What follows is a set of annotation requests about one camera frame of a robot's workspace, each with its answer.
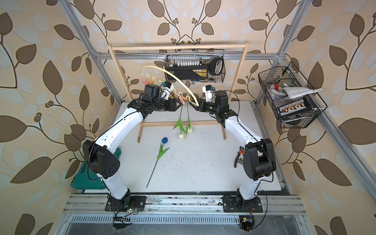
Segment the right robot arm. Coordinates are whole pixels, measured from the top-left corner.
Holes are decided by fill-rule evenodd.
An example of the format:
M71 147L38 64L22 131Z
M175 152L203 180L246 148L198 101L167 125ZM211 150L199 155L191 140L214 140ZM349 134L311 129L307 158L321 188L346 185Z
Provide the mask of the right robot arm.
M263 139L246 127L239 114L230 109L226 91L215 92L214 102L211 102L210 97L209 95L206 99L198 99L191 106L196 111L214 115L216 121L240 142L242 165L247 179L237 189L235 200L238 206L244 208L255 201L258 193L262 191L263 183L274 181L277 168L274 146L270 139Z

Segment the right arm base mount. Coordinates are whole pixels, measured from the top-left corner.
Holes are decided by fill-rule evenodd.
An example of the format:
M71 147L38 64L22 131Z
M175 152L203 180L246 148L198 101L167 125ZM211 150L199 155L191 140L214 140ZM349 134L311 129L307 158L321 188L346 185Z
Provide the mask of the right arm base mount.
M241 196L225 195L222 197L224 212L262 213L263 208L259 197L244 200Z

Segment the blue tulip flower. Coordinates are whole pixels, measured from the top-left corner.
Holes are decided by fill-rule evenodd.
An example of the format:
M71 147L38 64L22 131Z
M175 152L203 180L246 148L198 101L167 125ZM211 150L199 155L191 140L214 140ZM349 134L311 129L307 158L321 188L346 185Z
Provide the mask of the blue tulip flower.
M158 156L157 156L157 160L156 160L156 162L155 162L155 165L154 165L154 168L153 168L153 170L152 170L152 173L151 173L151 175L150 175L150 178L149 178L149 180L148 180L148 183L147 183L147 188L148 188L148 186L149 186L149 184L150 184L150 181L151 181L151 179L152 179L152 176L153 176L153 174L154 174L154 171L155 171L155 168L156 168L156 166L157 166L157 163L158 163L158 161L161 159L161 157L169 150L169 147L168 148L166 148L166 149L164 149L164 145L166 145L168 143L168 138L167 137L164 137L163 139L162 139L162 141L161 141L161 144L160 144L160 148L159 148L159 152L158 152Z

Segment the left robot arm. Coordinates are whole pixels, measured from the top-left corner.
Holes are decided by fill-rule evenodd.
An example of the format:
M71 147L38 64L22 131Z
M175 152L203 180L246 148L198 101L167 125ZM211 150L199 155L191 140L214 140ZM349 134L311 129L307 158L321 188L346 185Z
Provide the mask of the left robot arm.
M153 112L175 112L182 102L173 94L174 86L147 84L144 92L132 100L123 114L108 130L93 141L82 145L88 168L105 184L110 196L123 201L129 192L122 180L120 161L114 156L119 144L130 131Z

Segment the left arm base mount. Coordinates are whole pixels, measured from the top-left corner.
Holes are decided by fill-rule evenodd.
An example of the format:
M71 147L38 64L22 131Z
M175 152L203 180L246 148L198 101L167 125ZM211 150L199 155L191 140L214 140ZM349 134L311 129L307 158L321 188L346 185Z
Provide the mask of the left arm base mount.
M108 195L105 211L107 212L130 212L142 211L146 205L145 196L130 196L125 195L123 199L115 199Z

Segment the white tulip flower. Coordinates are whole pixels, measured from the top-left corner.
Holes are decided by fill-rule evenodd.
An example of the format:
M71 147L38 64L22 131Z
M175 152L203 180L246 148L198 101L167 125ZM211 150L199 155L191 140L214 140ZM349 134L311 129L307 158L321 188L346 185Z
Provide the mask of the white tulip flower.
M187 125L186 125L185 133L186 133L186 135L188 135L192 131L193 130L192 130L192 127L191 127L191 120L190 120L190 105L187 102Z
M181 109L180 109L180 116L179 116L179 119L178 119L178 121L176 122L176 124L175 124L174 127L173 127L173 129L176 129L176 128L179 129L180 134L179 134L178 138L179 138L180 140L183 140L183 139L184 139L184 136L185 136L185 134L186 134L186 129L184 128L184 126L183 126L183 122L182 122L182 111L183 111L183 106L182 106Z

